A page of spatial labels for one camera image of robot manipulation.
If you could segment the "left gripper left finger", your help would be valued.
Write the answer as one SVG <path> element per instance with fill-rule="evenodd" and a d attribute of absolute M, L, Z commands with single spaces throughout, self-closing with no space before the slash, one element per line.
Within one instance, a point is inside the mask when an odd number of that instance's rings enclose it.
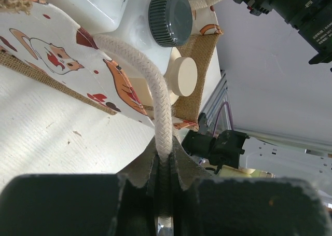
<path fill-rule="evenodd" d="M 116 174 L 24 174 L 1 192 L 1 235 L 156 235 L 155 141 Z"/>

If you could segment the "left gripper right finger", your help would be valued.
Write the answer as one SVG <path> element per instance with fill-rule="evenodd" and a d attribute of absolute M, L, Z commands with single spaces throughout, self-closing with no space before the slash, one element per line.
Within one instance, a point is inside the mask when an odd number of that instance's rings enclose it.
<path fill-rule="evenodd" d="M 328 235 L 328 158 L 255 138 L 219 144 L 222 157 L 273 178 L 217 177 L 175 141 L 171 154 L 175 235 Z"/>

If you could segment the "brown canvas bag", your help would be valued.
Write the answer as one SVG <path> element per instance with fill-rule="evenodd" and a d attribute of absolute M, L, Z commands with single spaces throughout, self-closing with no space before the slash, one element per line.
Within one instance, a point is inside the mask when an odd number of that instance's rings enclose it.
<path fill-rule="evenodd" d="M 223 33 L 213 10 L 220 1 L 189 0 L 191 35 L 186 44 L 176 48 L 181 56 L 195 61 L 198 75 L 208 51 L 203 48 L 194 56 L 185 49 L 195 39 L 216 41 Z M 97 107 L 154 127 L 156 150 L 165 160 L 171 153 L 173 128 L 195 127 L 197 114 L 181 115 L 173 110 L 164 74 L 146 55 L 108 33 L 89 33 L 48 0 L 1 0 L 1 52 Z M 141 103 L 130 78 L 147 81 L 153 106 Z M 174 104 L 188 102 L 202 86 L 203 79 L 198 77 L 193 93 L 179 97 Z"/>

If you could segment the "cream wide-cap bottle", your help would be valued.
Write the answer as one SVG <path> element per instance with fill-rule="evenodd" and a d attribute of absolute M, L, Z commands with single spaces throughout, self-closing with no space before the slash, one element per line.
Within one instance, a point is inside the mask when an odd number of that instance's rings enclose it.
<path fill-rule="evenodd" d="M 197 84 L 198 71 L 195 61 L 181 56 L 177 48 L 172 48 L 164 79 L 168 86 L 170 102 L 173 105 L 179 97 L 190 96 Z M 153 106 L 153 97 L 144 78 L 129 79 L 139 100 L 144 106 Z"/>

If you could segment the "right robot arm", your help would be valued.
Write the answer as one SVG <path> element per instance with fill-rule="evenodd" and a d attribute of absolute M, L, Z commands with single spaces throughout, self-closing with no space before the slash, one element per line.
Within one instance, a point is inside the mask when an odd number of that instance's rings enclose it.
<path fill-rule="evenodd" d="M 213 10 L 234 127 L 331 153 L 331 65 L 310 65 L 315 50 L 275 11 L 254 16 L 233 0 Z"/>

